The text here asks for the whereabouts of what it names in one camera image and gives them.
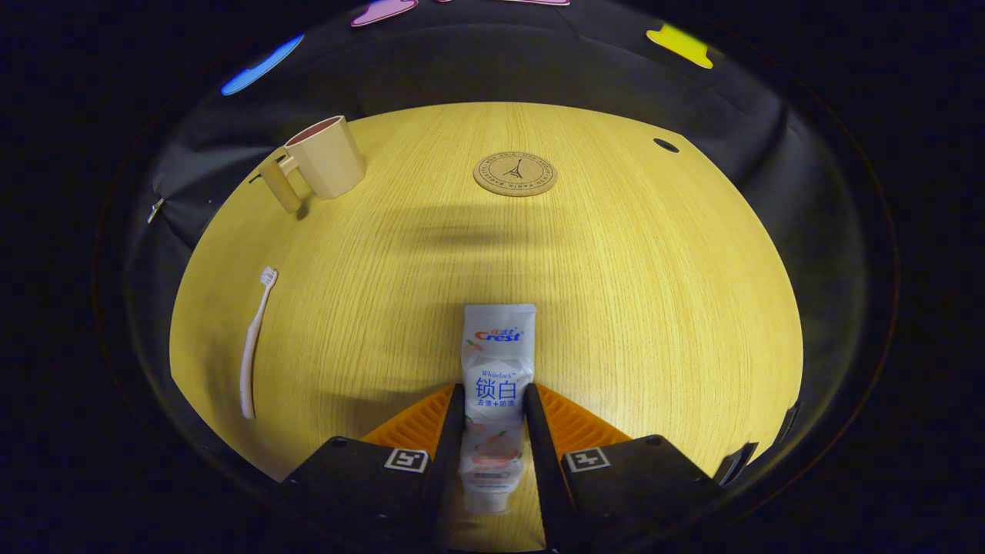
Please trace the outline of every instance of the yellow wood surface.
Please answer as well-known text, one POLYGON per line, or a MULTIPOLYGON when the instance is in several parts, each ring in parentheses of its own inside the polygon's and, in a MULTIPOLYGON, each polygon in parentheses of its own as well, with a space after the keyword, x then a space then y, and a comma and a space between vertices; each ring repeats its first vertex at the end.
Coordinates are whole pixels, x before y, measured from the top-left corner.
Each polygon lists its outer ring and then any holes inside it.
MULTIPOLYGON (((786 272, 740 193, 675 133, 546 104, 446 104, 350 123, 365 179, 287 214, 255 172, 181 281, 171 374, 212 429, 281 480, 331 436, 359 438, 461 380, 466 304, 537 306, 535 381, 633 437, 659 433, 706 473, 772 443, 800 386, 786 272), (654 144, 662 138, 680 149, 654 144), (487 192, 484 156, 558 170, 527 198, 487 192), (280 272, 239 410, 246 328, 280 272)), ((453 545, 543 548, 530 462, 512 511, 456 522, 453 545)))

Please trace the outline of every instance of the round coaster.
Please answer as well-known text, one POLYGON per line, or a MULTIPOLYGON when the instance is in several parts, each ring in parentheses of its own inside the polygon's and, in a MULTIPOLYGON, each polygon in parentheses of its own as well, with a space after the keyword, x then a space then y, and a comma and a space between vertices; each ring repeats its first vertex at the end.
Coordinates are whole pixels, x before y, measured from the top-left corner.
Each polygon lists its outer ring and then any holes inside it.
POLYGON ((503 196, 533 196, 547 192, 558 172, 547 160, 526 152, 500 152, 486 156, 472 170, 485 190, 503 196))

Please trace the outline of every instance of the beige cup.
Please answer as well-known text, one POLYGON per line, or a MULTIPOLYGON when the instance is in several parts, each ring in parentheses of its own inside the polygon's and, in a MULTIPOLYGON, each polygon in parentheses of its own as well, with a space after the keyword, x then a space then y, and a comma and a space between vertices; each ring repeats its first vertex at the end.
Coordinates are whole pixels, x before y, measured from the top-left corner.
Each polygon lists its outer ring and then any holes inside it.
POLYGON ((351 190, 366 175, 366 164, 343 115, 329 117, 304 129, 284 145, 287 155, 278 162, 268 158, 260 175, 288 212, 296 211, 297 198, 287 174, 297 169, 322 200, 351 190))

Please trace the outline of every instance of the white toothbrush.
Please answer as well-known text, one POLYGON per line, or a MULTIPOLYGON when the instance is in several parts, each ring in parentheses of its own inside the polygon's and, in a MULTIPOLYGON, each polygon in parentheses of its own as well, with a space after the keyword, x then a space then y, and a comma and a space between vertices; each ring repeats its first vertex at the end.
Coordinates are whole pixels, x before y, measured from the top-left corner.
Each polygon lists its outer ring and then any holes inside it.
POLYGON ((253 353, 256 351, 256 338, 260 334, 260 321, 263 320, 263 311, 267 308, 267 298, 270 297, 270 289, 274 288, 277 282, 277 270, 267 267, 260 275, 260 284, 266 285, 263 291, 263 299, 260 300, 260 309, 256 311, 253 322, 249 324, 246 331, 246 346, 243 347, 243 361, 239 366, 239 405, 243 410, 243 417, 253 419, 253 353))

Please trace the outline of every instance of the black fabric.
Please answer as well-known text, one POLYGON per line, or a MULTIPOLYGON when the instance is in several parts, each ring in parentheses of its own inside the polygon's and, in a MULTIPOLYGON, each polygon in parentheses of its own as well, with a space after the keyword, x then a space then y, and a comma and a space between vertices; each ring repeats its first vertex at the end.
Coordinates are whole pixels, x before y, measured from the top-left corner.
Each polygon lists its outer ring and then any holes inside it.
POLYGON ((462 9, 422 2, 358 30, 349 28, 351 16, 308 30, 291 55, 235 95, 221 96, 216 83, 148 170, 144 186, 152 193, 135 208, 135 228, 157 198, 164 205, 133 237, 129 316, 145 371, 189 440, 241 462, 174 385, 167 342, 190 252, 247 172, 330 115, 354 120, 480 101, 613 113, 680 133, 700 148, 762 220, 797 297, 805 368, 801 413, 787 441, 796 443, 823 416, 855 354, 868 274, 850 183, 804 116, 715 50, 709 71, 653 44, 644 34, 660 24, 623 5, 477 2, 462 9))

